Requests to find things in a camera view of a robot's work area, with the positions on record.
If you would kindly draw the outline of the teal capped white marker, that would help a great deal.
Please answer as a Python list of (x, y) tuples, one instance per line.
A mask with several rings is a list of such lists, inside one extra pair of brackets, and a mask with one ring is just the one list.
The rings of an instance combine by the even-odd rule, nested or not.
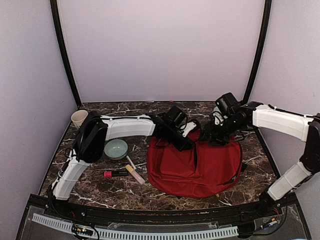
[(129, 161), (132, 168), (137, 172), (138, 170), (137, 170), (135, 164), (133, 163), (133, 161), (131, 160), (131, 158), (129, 157), (129, 155), (126, 156), (126, 159)]

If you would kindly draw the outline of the red student backpack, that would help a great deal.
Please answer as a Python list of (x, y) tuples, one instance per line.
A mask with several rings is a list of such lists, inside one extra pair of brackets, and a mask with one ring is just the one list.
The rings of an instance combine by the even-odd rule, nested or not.
[(178, 197), (207, 198), (237, 184), (243, 163), (239, 142), (225, 146), (198, 141), (178, 151), (164, 139), (152, 137), (147, 150), (148, 180), (158, 190)]

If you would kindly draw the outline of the pale yellow highlighter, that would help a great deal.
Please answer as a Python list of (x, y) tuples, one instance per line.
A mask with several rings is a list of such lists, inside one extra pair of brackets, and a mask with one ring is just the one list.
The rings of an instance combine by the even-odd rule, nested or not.
[(145, 184), (146, 181), (134, 170), (130, 164), (127, 164), (125, 169), (135, 178), (138, 183), (141, 185)]

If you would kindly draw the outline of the pink black highlighter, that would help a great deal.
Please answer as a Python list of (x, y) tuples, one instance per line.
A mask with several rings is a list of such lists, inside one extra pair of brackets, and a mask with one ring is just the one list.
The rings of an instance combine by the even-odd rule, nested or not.
[(113, 171), (105, 171), (103, 173), (104, 178), (113, 178), (113, 177), (126, 177), (129, 173), (127, 170), (113, 170)]

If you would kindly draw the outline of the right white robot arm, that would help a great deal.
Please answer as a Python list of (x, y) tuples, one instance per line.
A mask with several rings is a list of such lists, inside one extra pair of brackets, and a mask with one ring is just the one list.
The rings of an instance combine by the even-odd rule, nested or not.
[(215, 101), (212, 120), (204, 127), (203, 138), (212, 145), (224, 146), (241, 129), (273, 130), (305, 143), (302, 156), (260, 196), (255, 213), (266, 217), (275, 202), (299, 188), (320, 171), (320, 116), (290, 112), (261, 102), (240, 102), (230, 92)]

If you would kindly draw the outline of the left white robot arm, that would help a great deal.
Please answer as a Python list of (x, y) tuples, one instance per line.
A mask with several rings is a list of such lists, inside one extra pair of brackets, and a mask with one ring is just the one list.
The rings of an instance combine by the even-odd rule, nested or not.
[(166, 140), (181, 152), (193, 147), (195, 142), (188, 135), (196, 128), (195, 121), (189, 120), (176, 106), (168, 112), (138, 116), (107, 116), (91, 111), (76, 133), (65, 164), (48, 188), (48, 195), (55, 199), (51, 203), (51, 210), (60, 218), (69, 216), (71, 208), (64, 201), (69, 199), (85, 169), (101, 159), (106, 141), (153, 136)]

